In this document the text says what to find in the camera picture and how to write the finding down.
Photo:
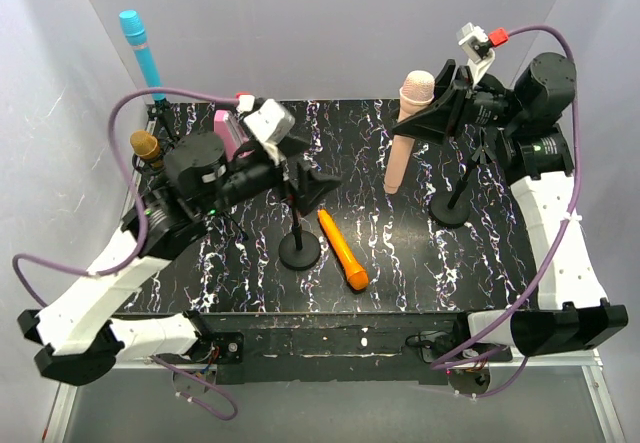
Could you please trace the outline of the black tripod shock-mount stand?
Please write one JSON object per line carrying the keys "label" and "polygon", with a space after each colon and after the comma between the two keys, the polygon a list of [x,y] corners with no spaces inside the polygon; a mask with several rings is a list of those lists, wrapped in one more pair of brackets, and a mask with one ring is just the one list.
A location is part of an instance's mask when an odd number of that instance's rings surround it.
{"label": "black tripod shock-mount stand", "polygon": [[164,171],[164,154],[160,152],[156,156],[142,158],[133,154],[131,163],[133,169],[141,175],[159,175]]}

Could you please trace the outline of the gold microphone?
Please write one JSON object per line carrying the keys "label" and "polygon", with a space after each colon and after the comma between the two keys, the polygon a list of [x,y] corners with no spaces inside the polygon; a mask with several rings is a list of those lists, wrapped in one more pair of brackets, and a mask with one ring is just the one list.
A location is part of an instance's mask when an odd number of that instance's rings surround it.
{"label": "gold microphone", "polygon": [[154,170],[164,167],[164,152],[158,139],[146,130],[138,130],[131,134],[130,144],[134,154]]}

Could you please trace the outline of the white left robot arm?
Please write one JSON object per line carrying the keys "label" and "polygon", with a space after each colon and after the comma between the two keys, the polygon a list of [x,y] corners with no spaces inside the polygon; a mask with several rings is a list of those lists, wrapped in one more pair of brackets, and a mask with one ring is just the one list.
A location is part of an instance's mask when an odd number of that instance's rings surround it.
{"label": "white left robot arm", "polygon": [[207,218],[271,189],[305,216],[339,187],[338,177],[303,163],[291,181],[284,164],[306,144],[297,137],[283,143],[250,140],[228,159],[222,138],[212,131],[181,138],[164,156],[148,191],[136,196],[93,268],[80,271],[53,303],[19,315],[24,337],[41,347],[34,357],[40,375],[82,386],[119,361],[164,354],[208,359],[220,339],[194,311],[140,320],[114,314],[147,279],[207,234]]}

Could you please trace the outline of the blue microphone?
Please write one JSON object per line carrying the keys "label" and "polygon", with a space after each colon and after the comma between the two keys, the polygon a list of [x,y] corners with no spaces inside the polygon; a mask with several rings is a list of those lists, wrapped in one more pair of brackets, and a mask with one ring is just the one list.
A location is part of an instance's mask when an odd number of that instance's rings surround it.
{"label": "blue microphone", "polygon": [[148,87],[162,87],[157,65],[148,43],[146,29],[139,14],[135,10],[124,10],[119,14],[119,22],[146,85]]}

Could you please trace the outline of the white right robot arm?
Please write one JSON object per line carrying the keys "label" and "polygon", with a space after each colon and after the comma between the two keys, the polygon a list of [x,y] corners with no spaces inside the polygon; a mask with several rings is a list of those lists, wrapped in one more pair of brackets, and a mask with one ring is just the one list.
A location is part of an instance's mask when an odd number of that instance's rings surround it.
{"label": "white right robot arm", "polygon": [[534,309],[467,311],[454,324],[449,350],[477,343],[516,348],[526,357],[591,350],[628,323],[610,303],[592,268],[580,217],[576,151],[559,125],[576,96],[576,68],[553,52],[536,56],[511,89],[495,77],[475,81],[448,60],[435,77],[433,100],[393,131],[429,143],[479,130],[469,168],[494,162],[524,217],[537,268]]}

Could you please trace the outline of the orange microphone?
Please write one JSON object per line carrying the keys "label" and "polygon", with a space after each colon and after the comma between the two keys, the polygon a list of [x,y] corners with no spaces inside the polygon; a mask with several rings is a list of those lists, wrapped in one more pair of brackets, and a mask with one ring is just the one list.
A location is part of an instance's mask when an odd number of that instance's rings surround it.
{"label": "orange microphone", "polygon": [[354,291],[365,290],[369,285],[367,271],[356,259],[331,215],[325,209],[320,209],[317,215],[320,226],[342,265],[347,283]]}

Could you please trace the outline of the black round-base stand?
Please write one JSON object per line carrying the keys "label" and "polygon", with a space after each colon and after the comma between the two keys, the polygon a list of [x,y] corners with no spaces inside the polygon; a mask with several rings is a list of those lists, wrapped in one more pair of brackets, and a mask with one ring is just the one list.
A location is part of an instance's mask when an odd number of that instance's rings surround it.
{"label": "black round-base stand", "polygon": [[288,185],[287,204],[291,213],[291,230],[281,240],[278,248],[281,263],[290,270],[303,271],[312,268],[320,258],[319,239],[301,225],[301,211],[309,212],[310,167],[301,161],[296,163],[297,182]]}
{"label": "black round-base stand", "polygon": [[496,155],[488,142],[487,131],[480,129],[474,136],[475,149],[467,159],[463,175],[452,191],[436,192],[428,205],[429,216],[441,227],[456,229],[464,225],[471,212],[469,199],[463,197],[472,173],[482,165],[491,164]]}

